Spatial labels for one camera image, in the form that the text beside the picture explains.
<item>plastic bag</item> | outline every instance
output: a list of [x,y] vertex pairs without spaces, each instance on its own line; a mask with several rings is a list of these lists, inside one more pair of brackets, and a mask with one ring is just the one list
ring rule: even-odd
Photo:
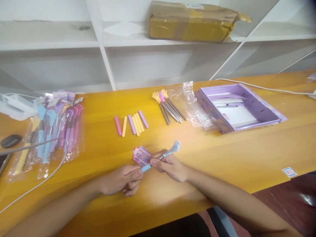
[[170,85],[167,87],[169,98],[187,113],[187,119],[193,127],[203,127],[205,130],[218,131],[219,128],[214,124],[215,118],[209,114],[198,103],[194,91],[193,81],[185,82],[181,85]]
[[67,147],[64,140],[60,139],[17,152],[7,173],[9,182],[24,179],[26,172],[33,169],[35,164],[38,164],[35,171],[37,178],[47,178],[65,154],[64,162],[68,162],[84,151],[83,97],[74,101],[74,96],[72,92],[58,91],[46,93],[32,102],[38,113],[29,119],[22,145],[65,138]]

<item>pink card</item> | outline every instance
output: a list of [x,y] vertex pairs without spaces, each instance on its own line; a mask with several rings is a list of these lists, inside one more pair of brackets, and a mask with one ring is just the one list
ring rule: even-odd
[[133,160],[140,166],[145,166],[151,158],[151,153],[144,147],[135,148]]

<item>hand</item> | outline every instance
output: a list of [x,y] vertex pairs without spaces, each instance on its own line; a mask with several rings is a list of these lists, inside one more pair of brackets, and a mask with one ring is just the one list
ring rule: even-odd
[[168,155],[161,160],[157,160],[157,158],[168,150],[164,149],[150,158],[150,164],[154,166],[159,172],[166,172],[170,178],[177,182],[184,182],[188,178],[187,166],[182,164],[178,158],[176,158],[173,154]]
[[126,165],[111,173],[97,178],[97,189],[105,195],[114,195],[123,190],[125,197],[132,197],[138,190],[139,183],[143,178],[140,166]]

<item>cardboard box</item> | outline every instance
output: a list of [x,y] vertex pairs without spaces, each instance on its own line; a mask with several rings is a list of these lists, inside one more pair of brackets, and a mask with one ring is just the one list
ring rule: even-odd
[[[205,111],[215,118],[214,123],[222,134],[274,125],[287,120],[283,114],[243,84],[200,88],[196,97]],[[224,100],[226,102],[223,104],[217,103]]]
[[152,1],[147,33],[153,39],[223,42],[238,20],[251,23],[249,16],[219,6]]

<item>shelving unit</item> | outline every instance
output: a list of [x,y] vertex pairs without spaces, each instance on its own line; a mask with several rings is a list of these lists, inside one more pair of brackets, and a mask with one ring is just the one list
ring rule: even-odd
[[3,0],[0,93],[100,92],[316,68],[312,0],[169,0],[252,17],[232,43],[150,39],[151,0]]

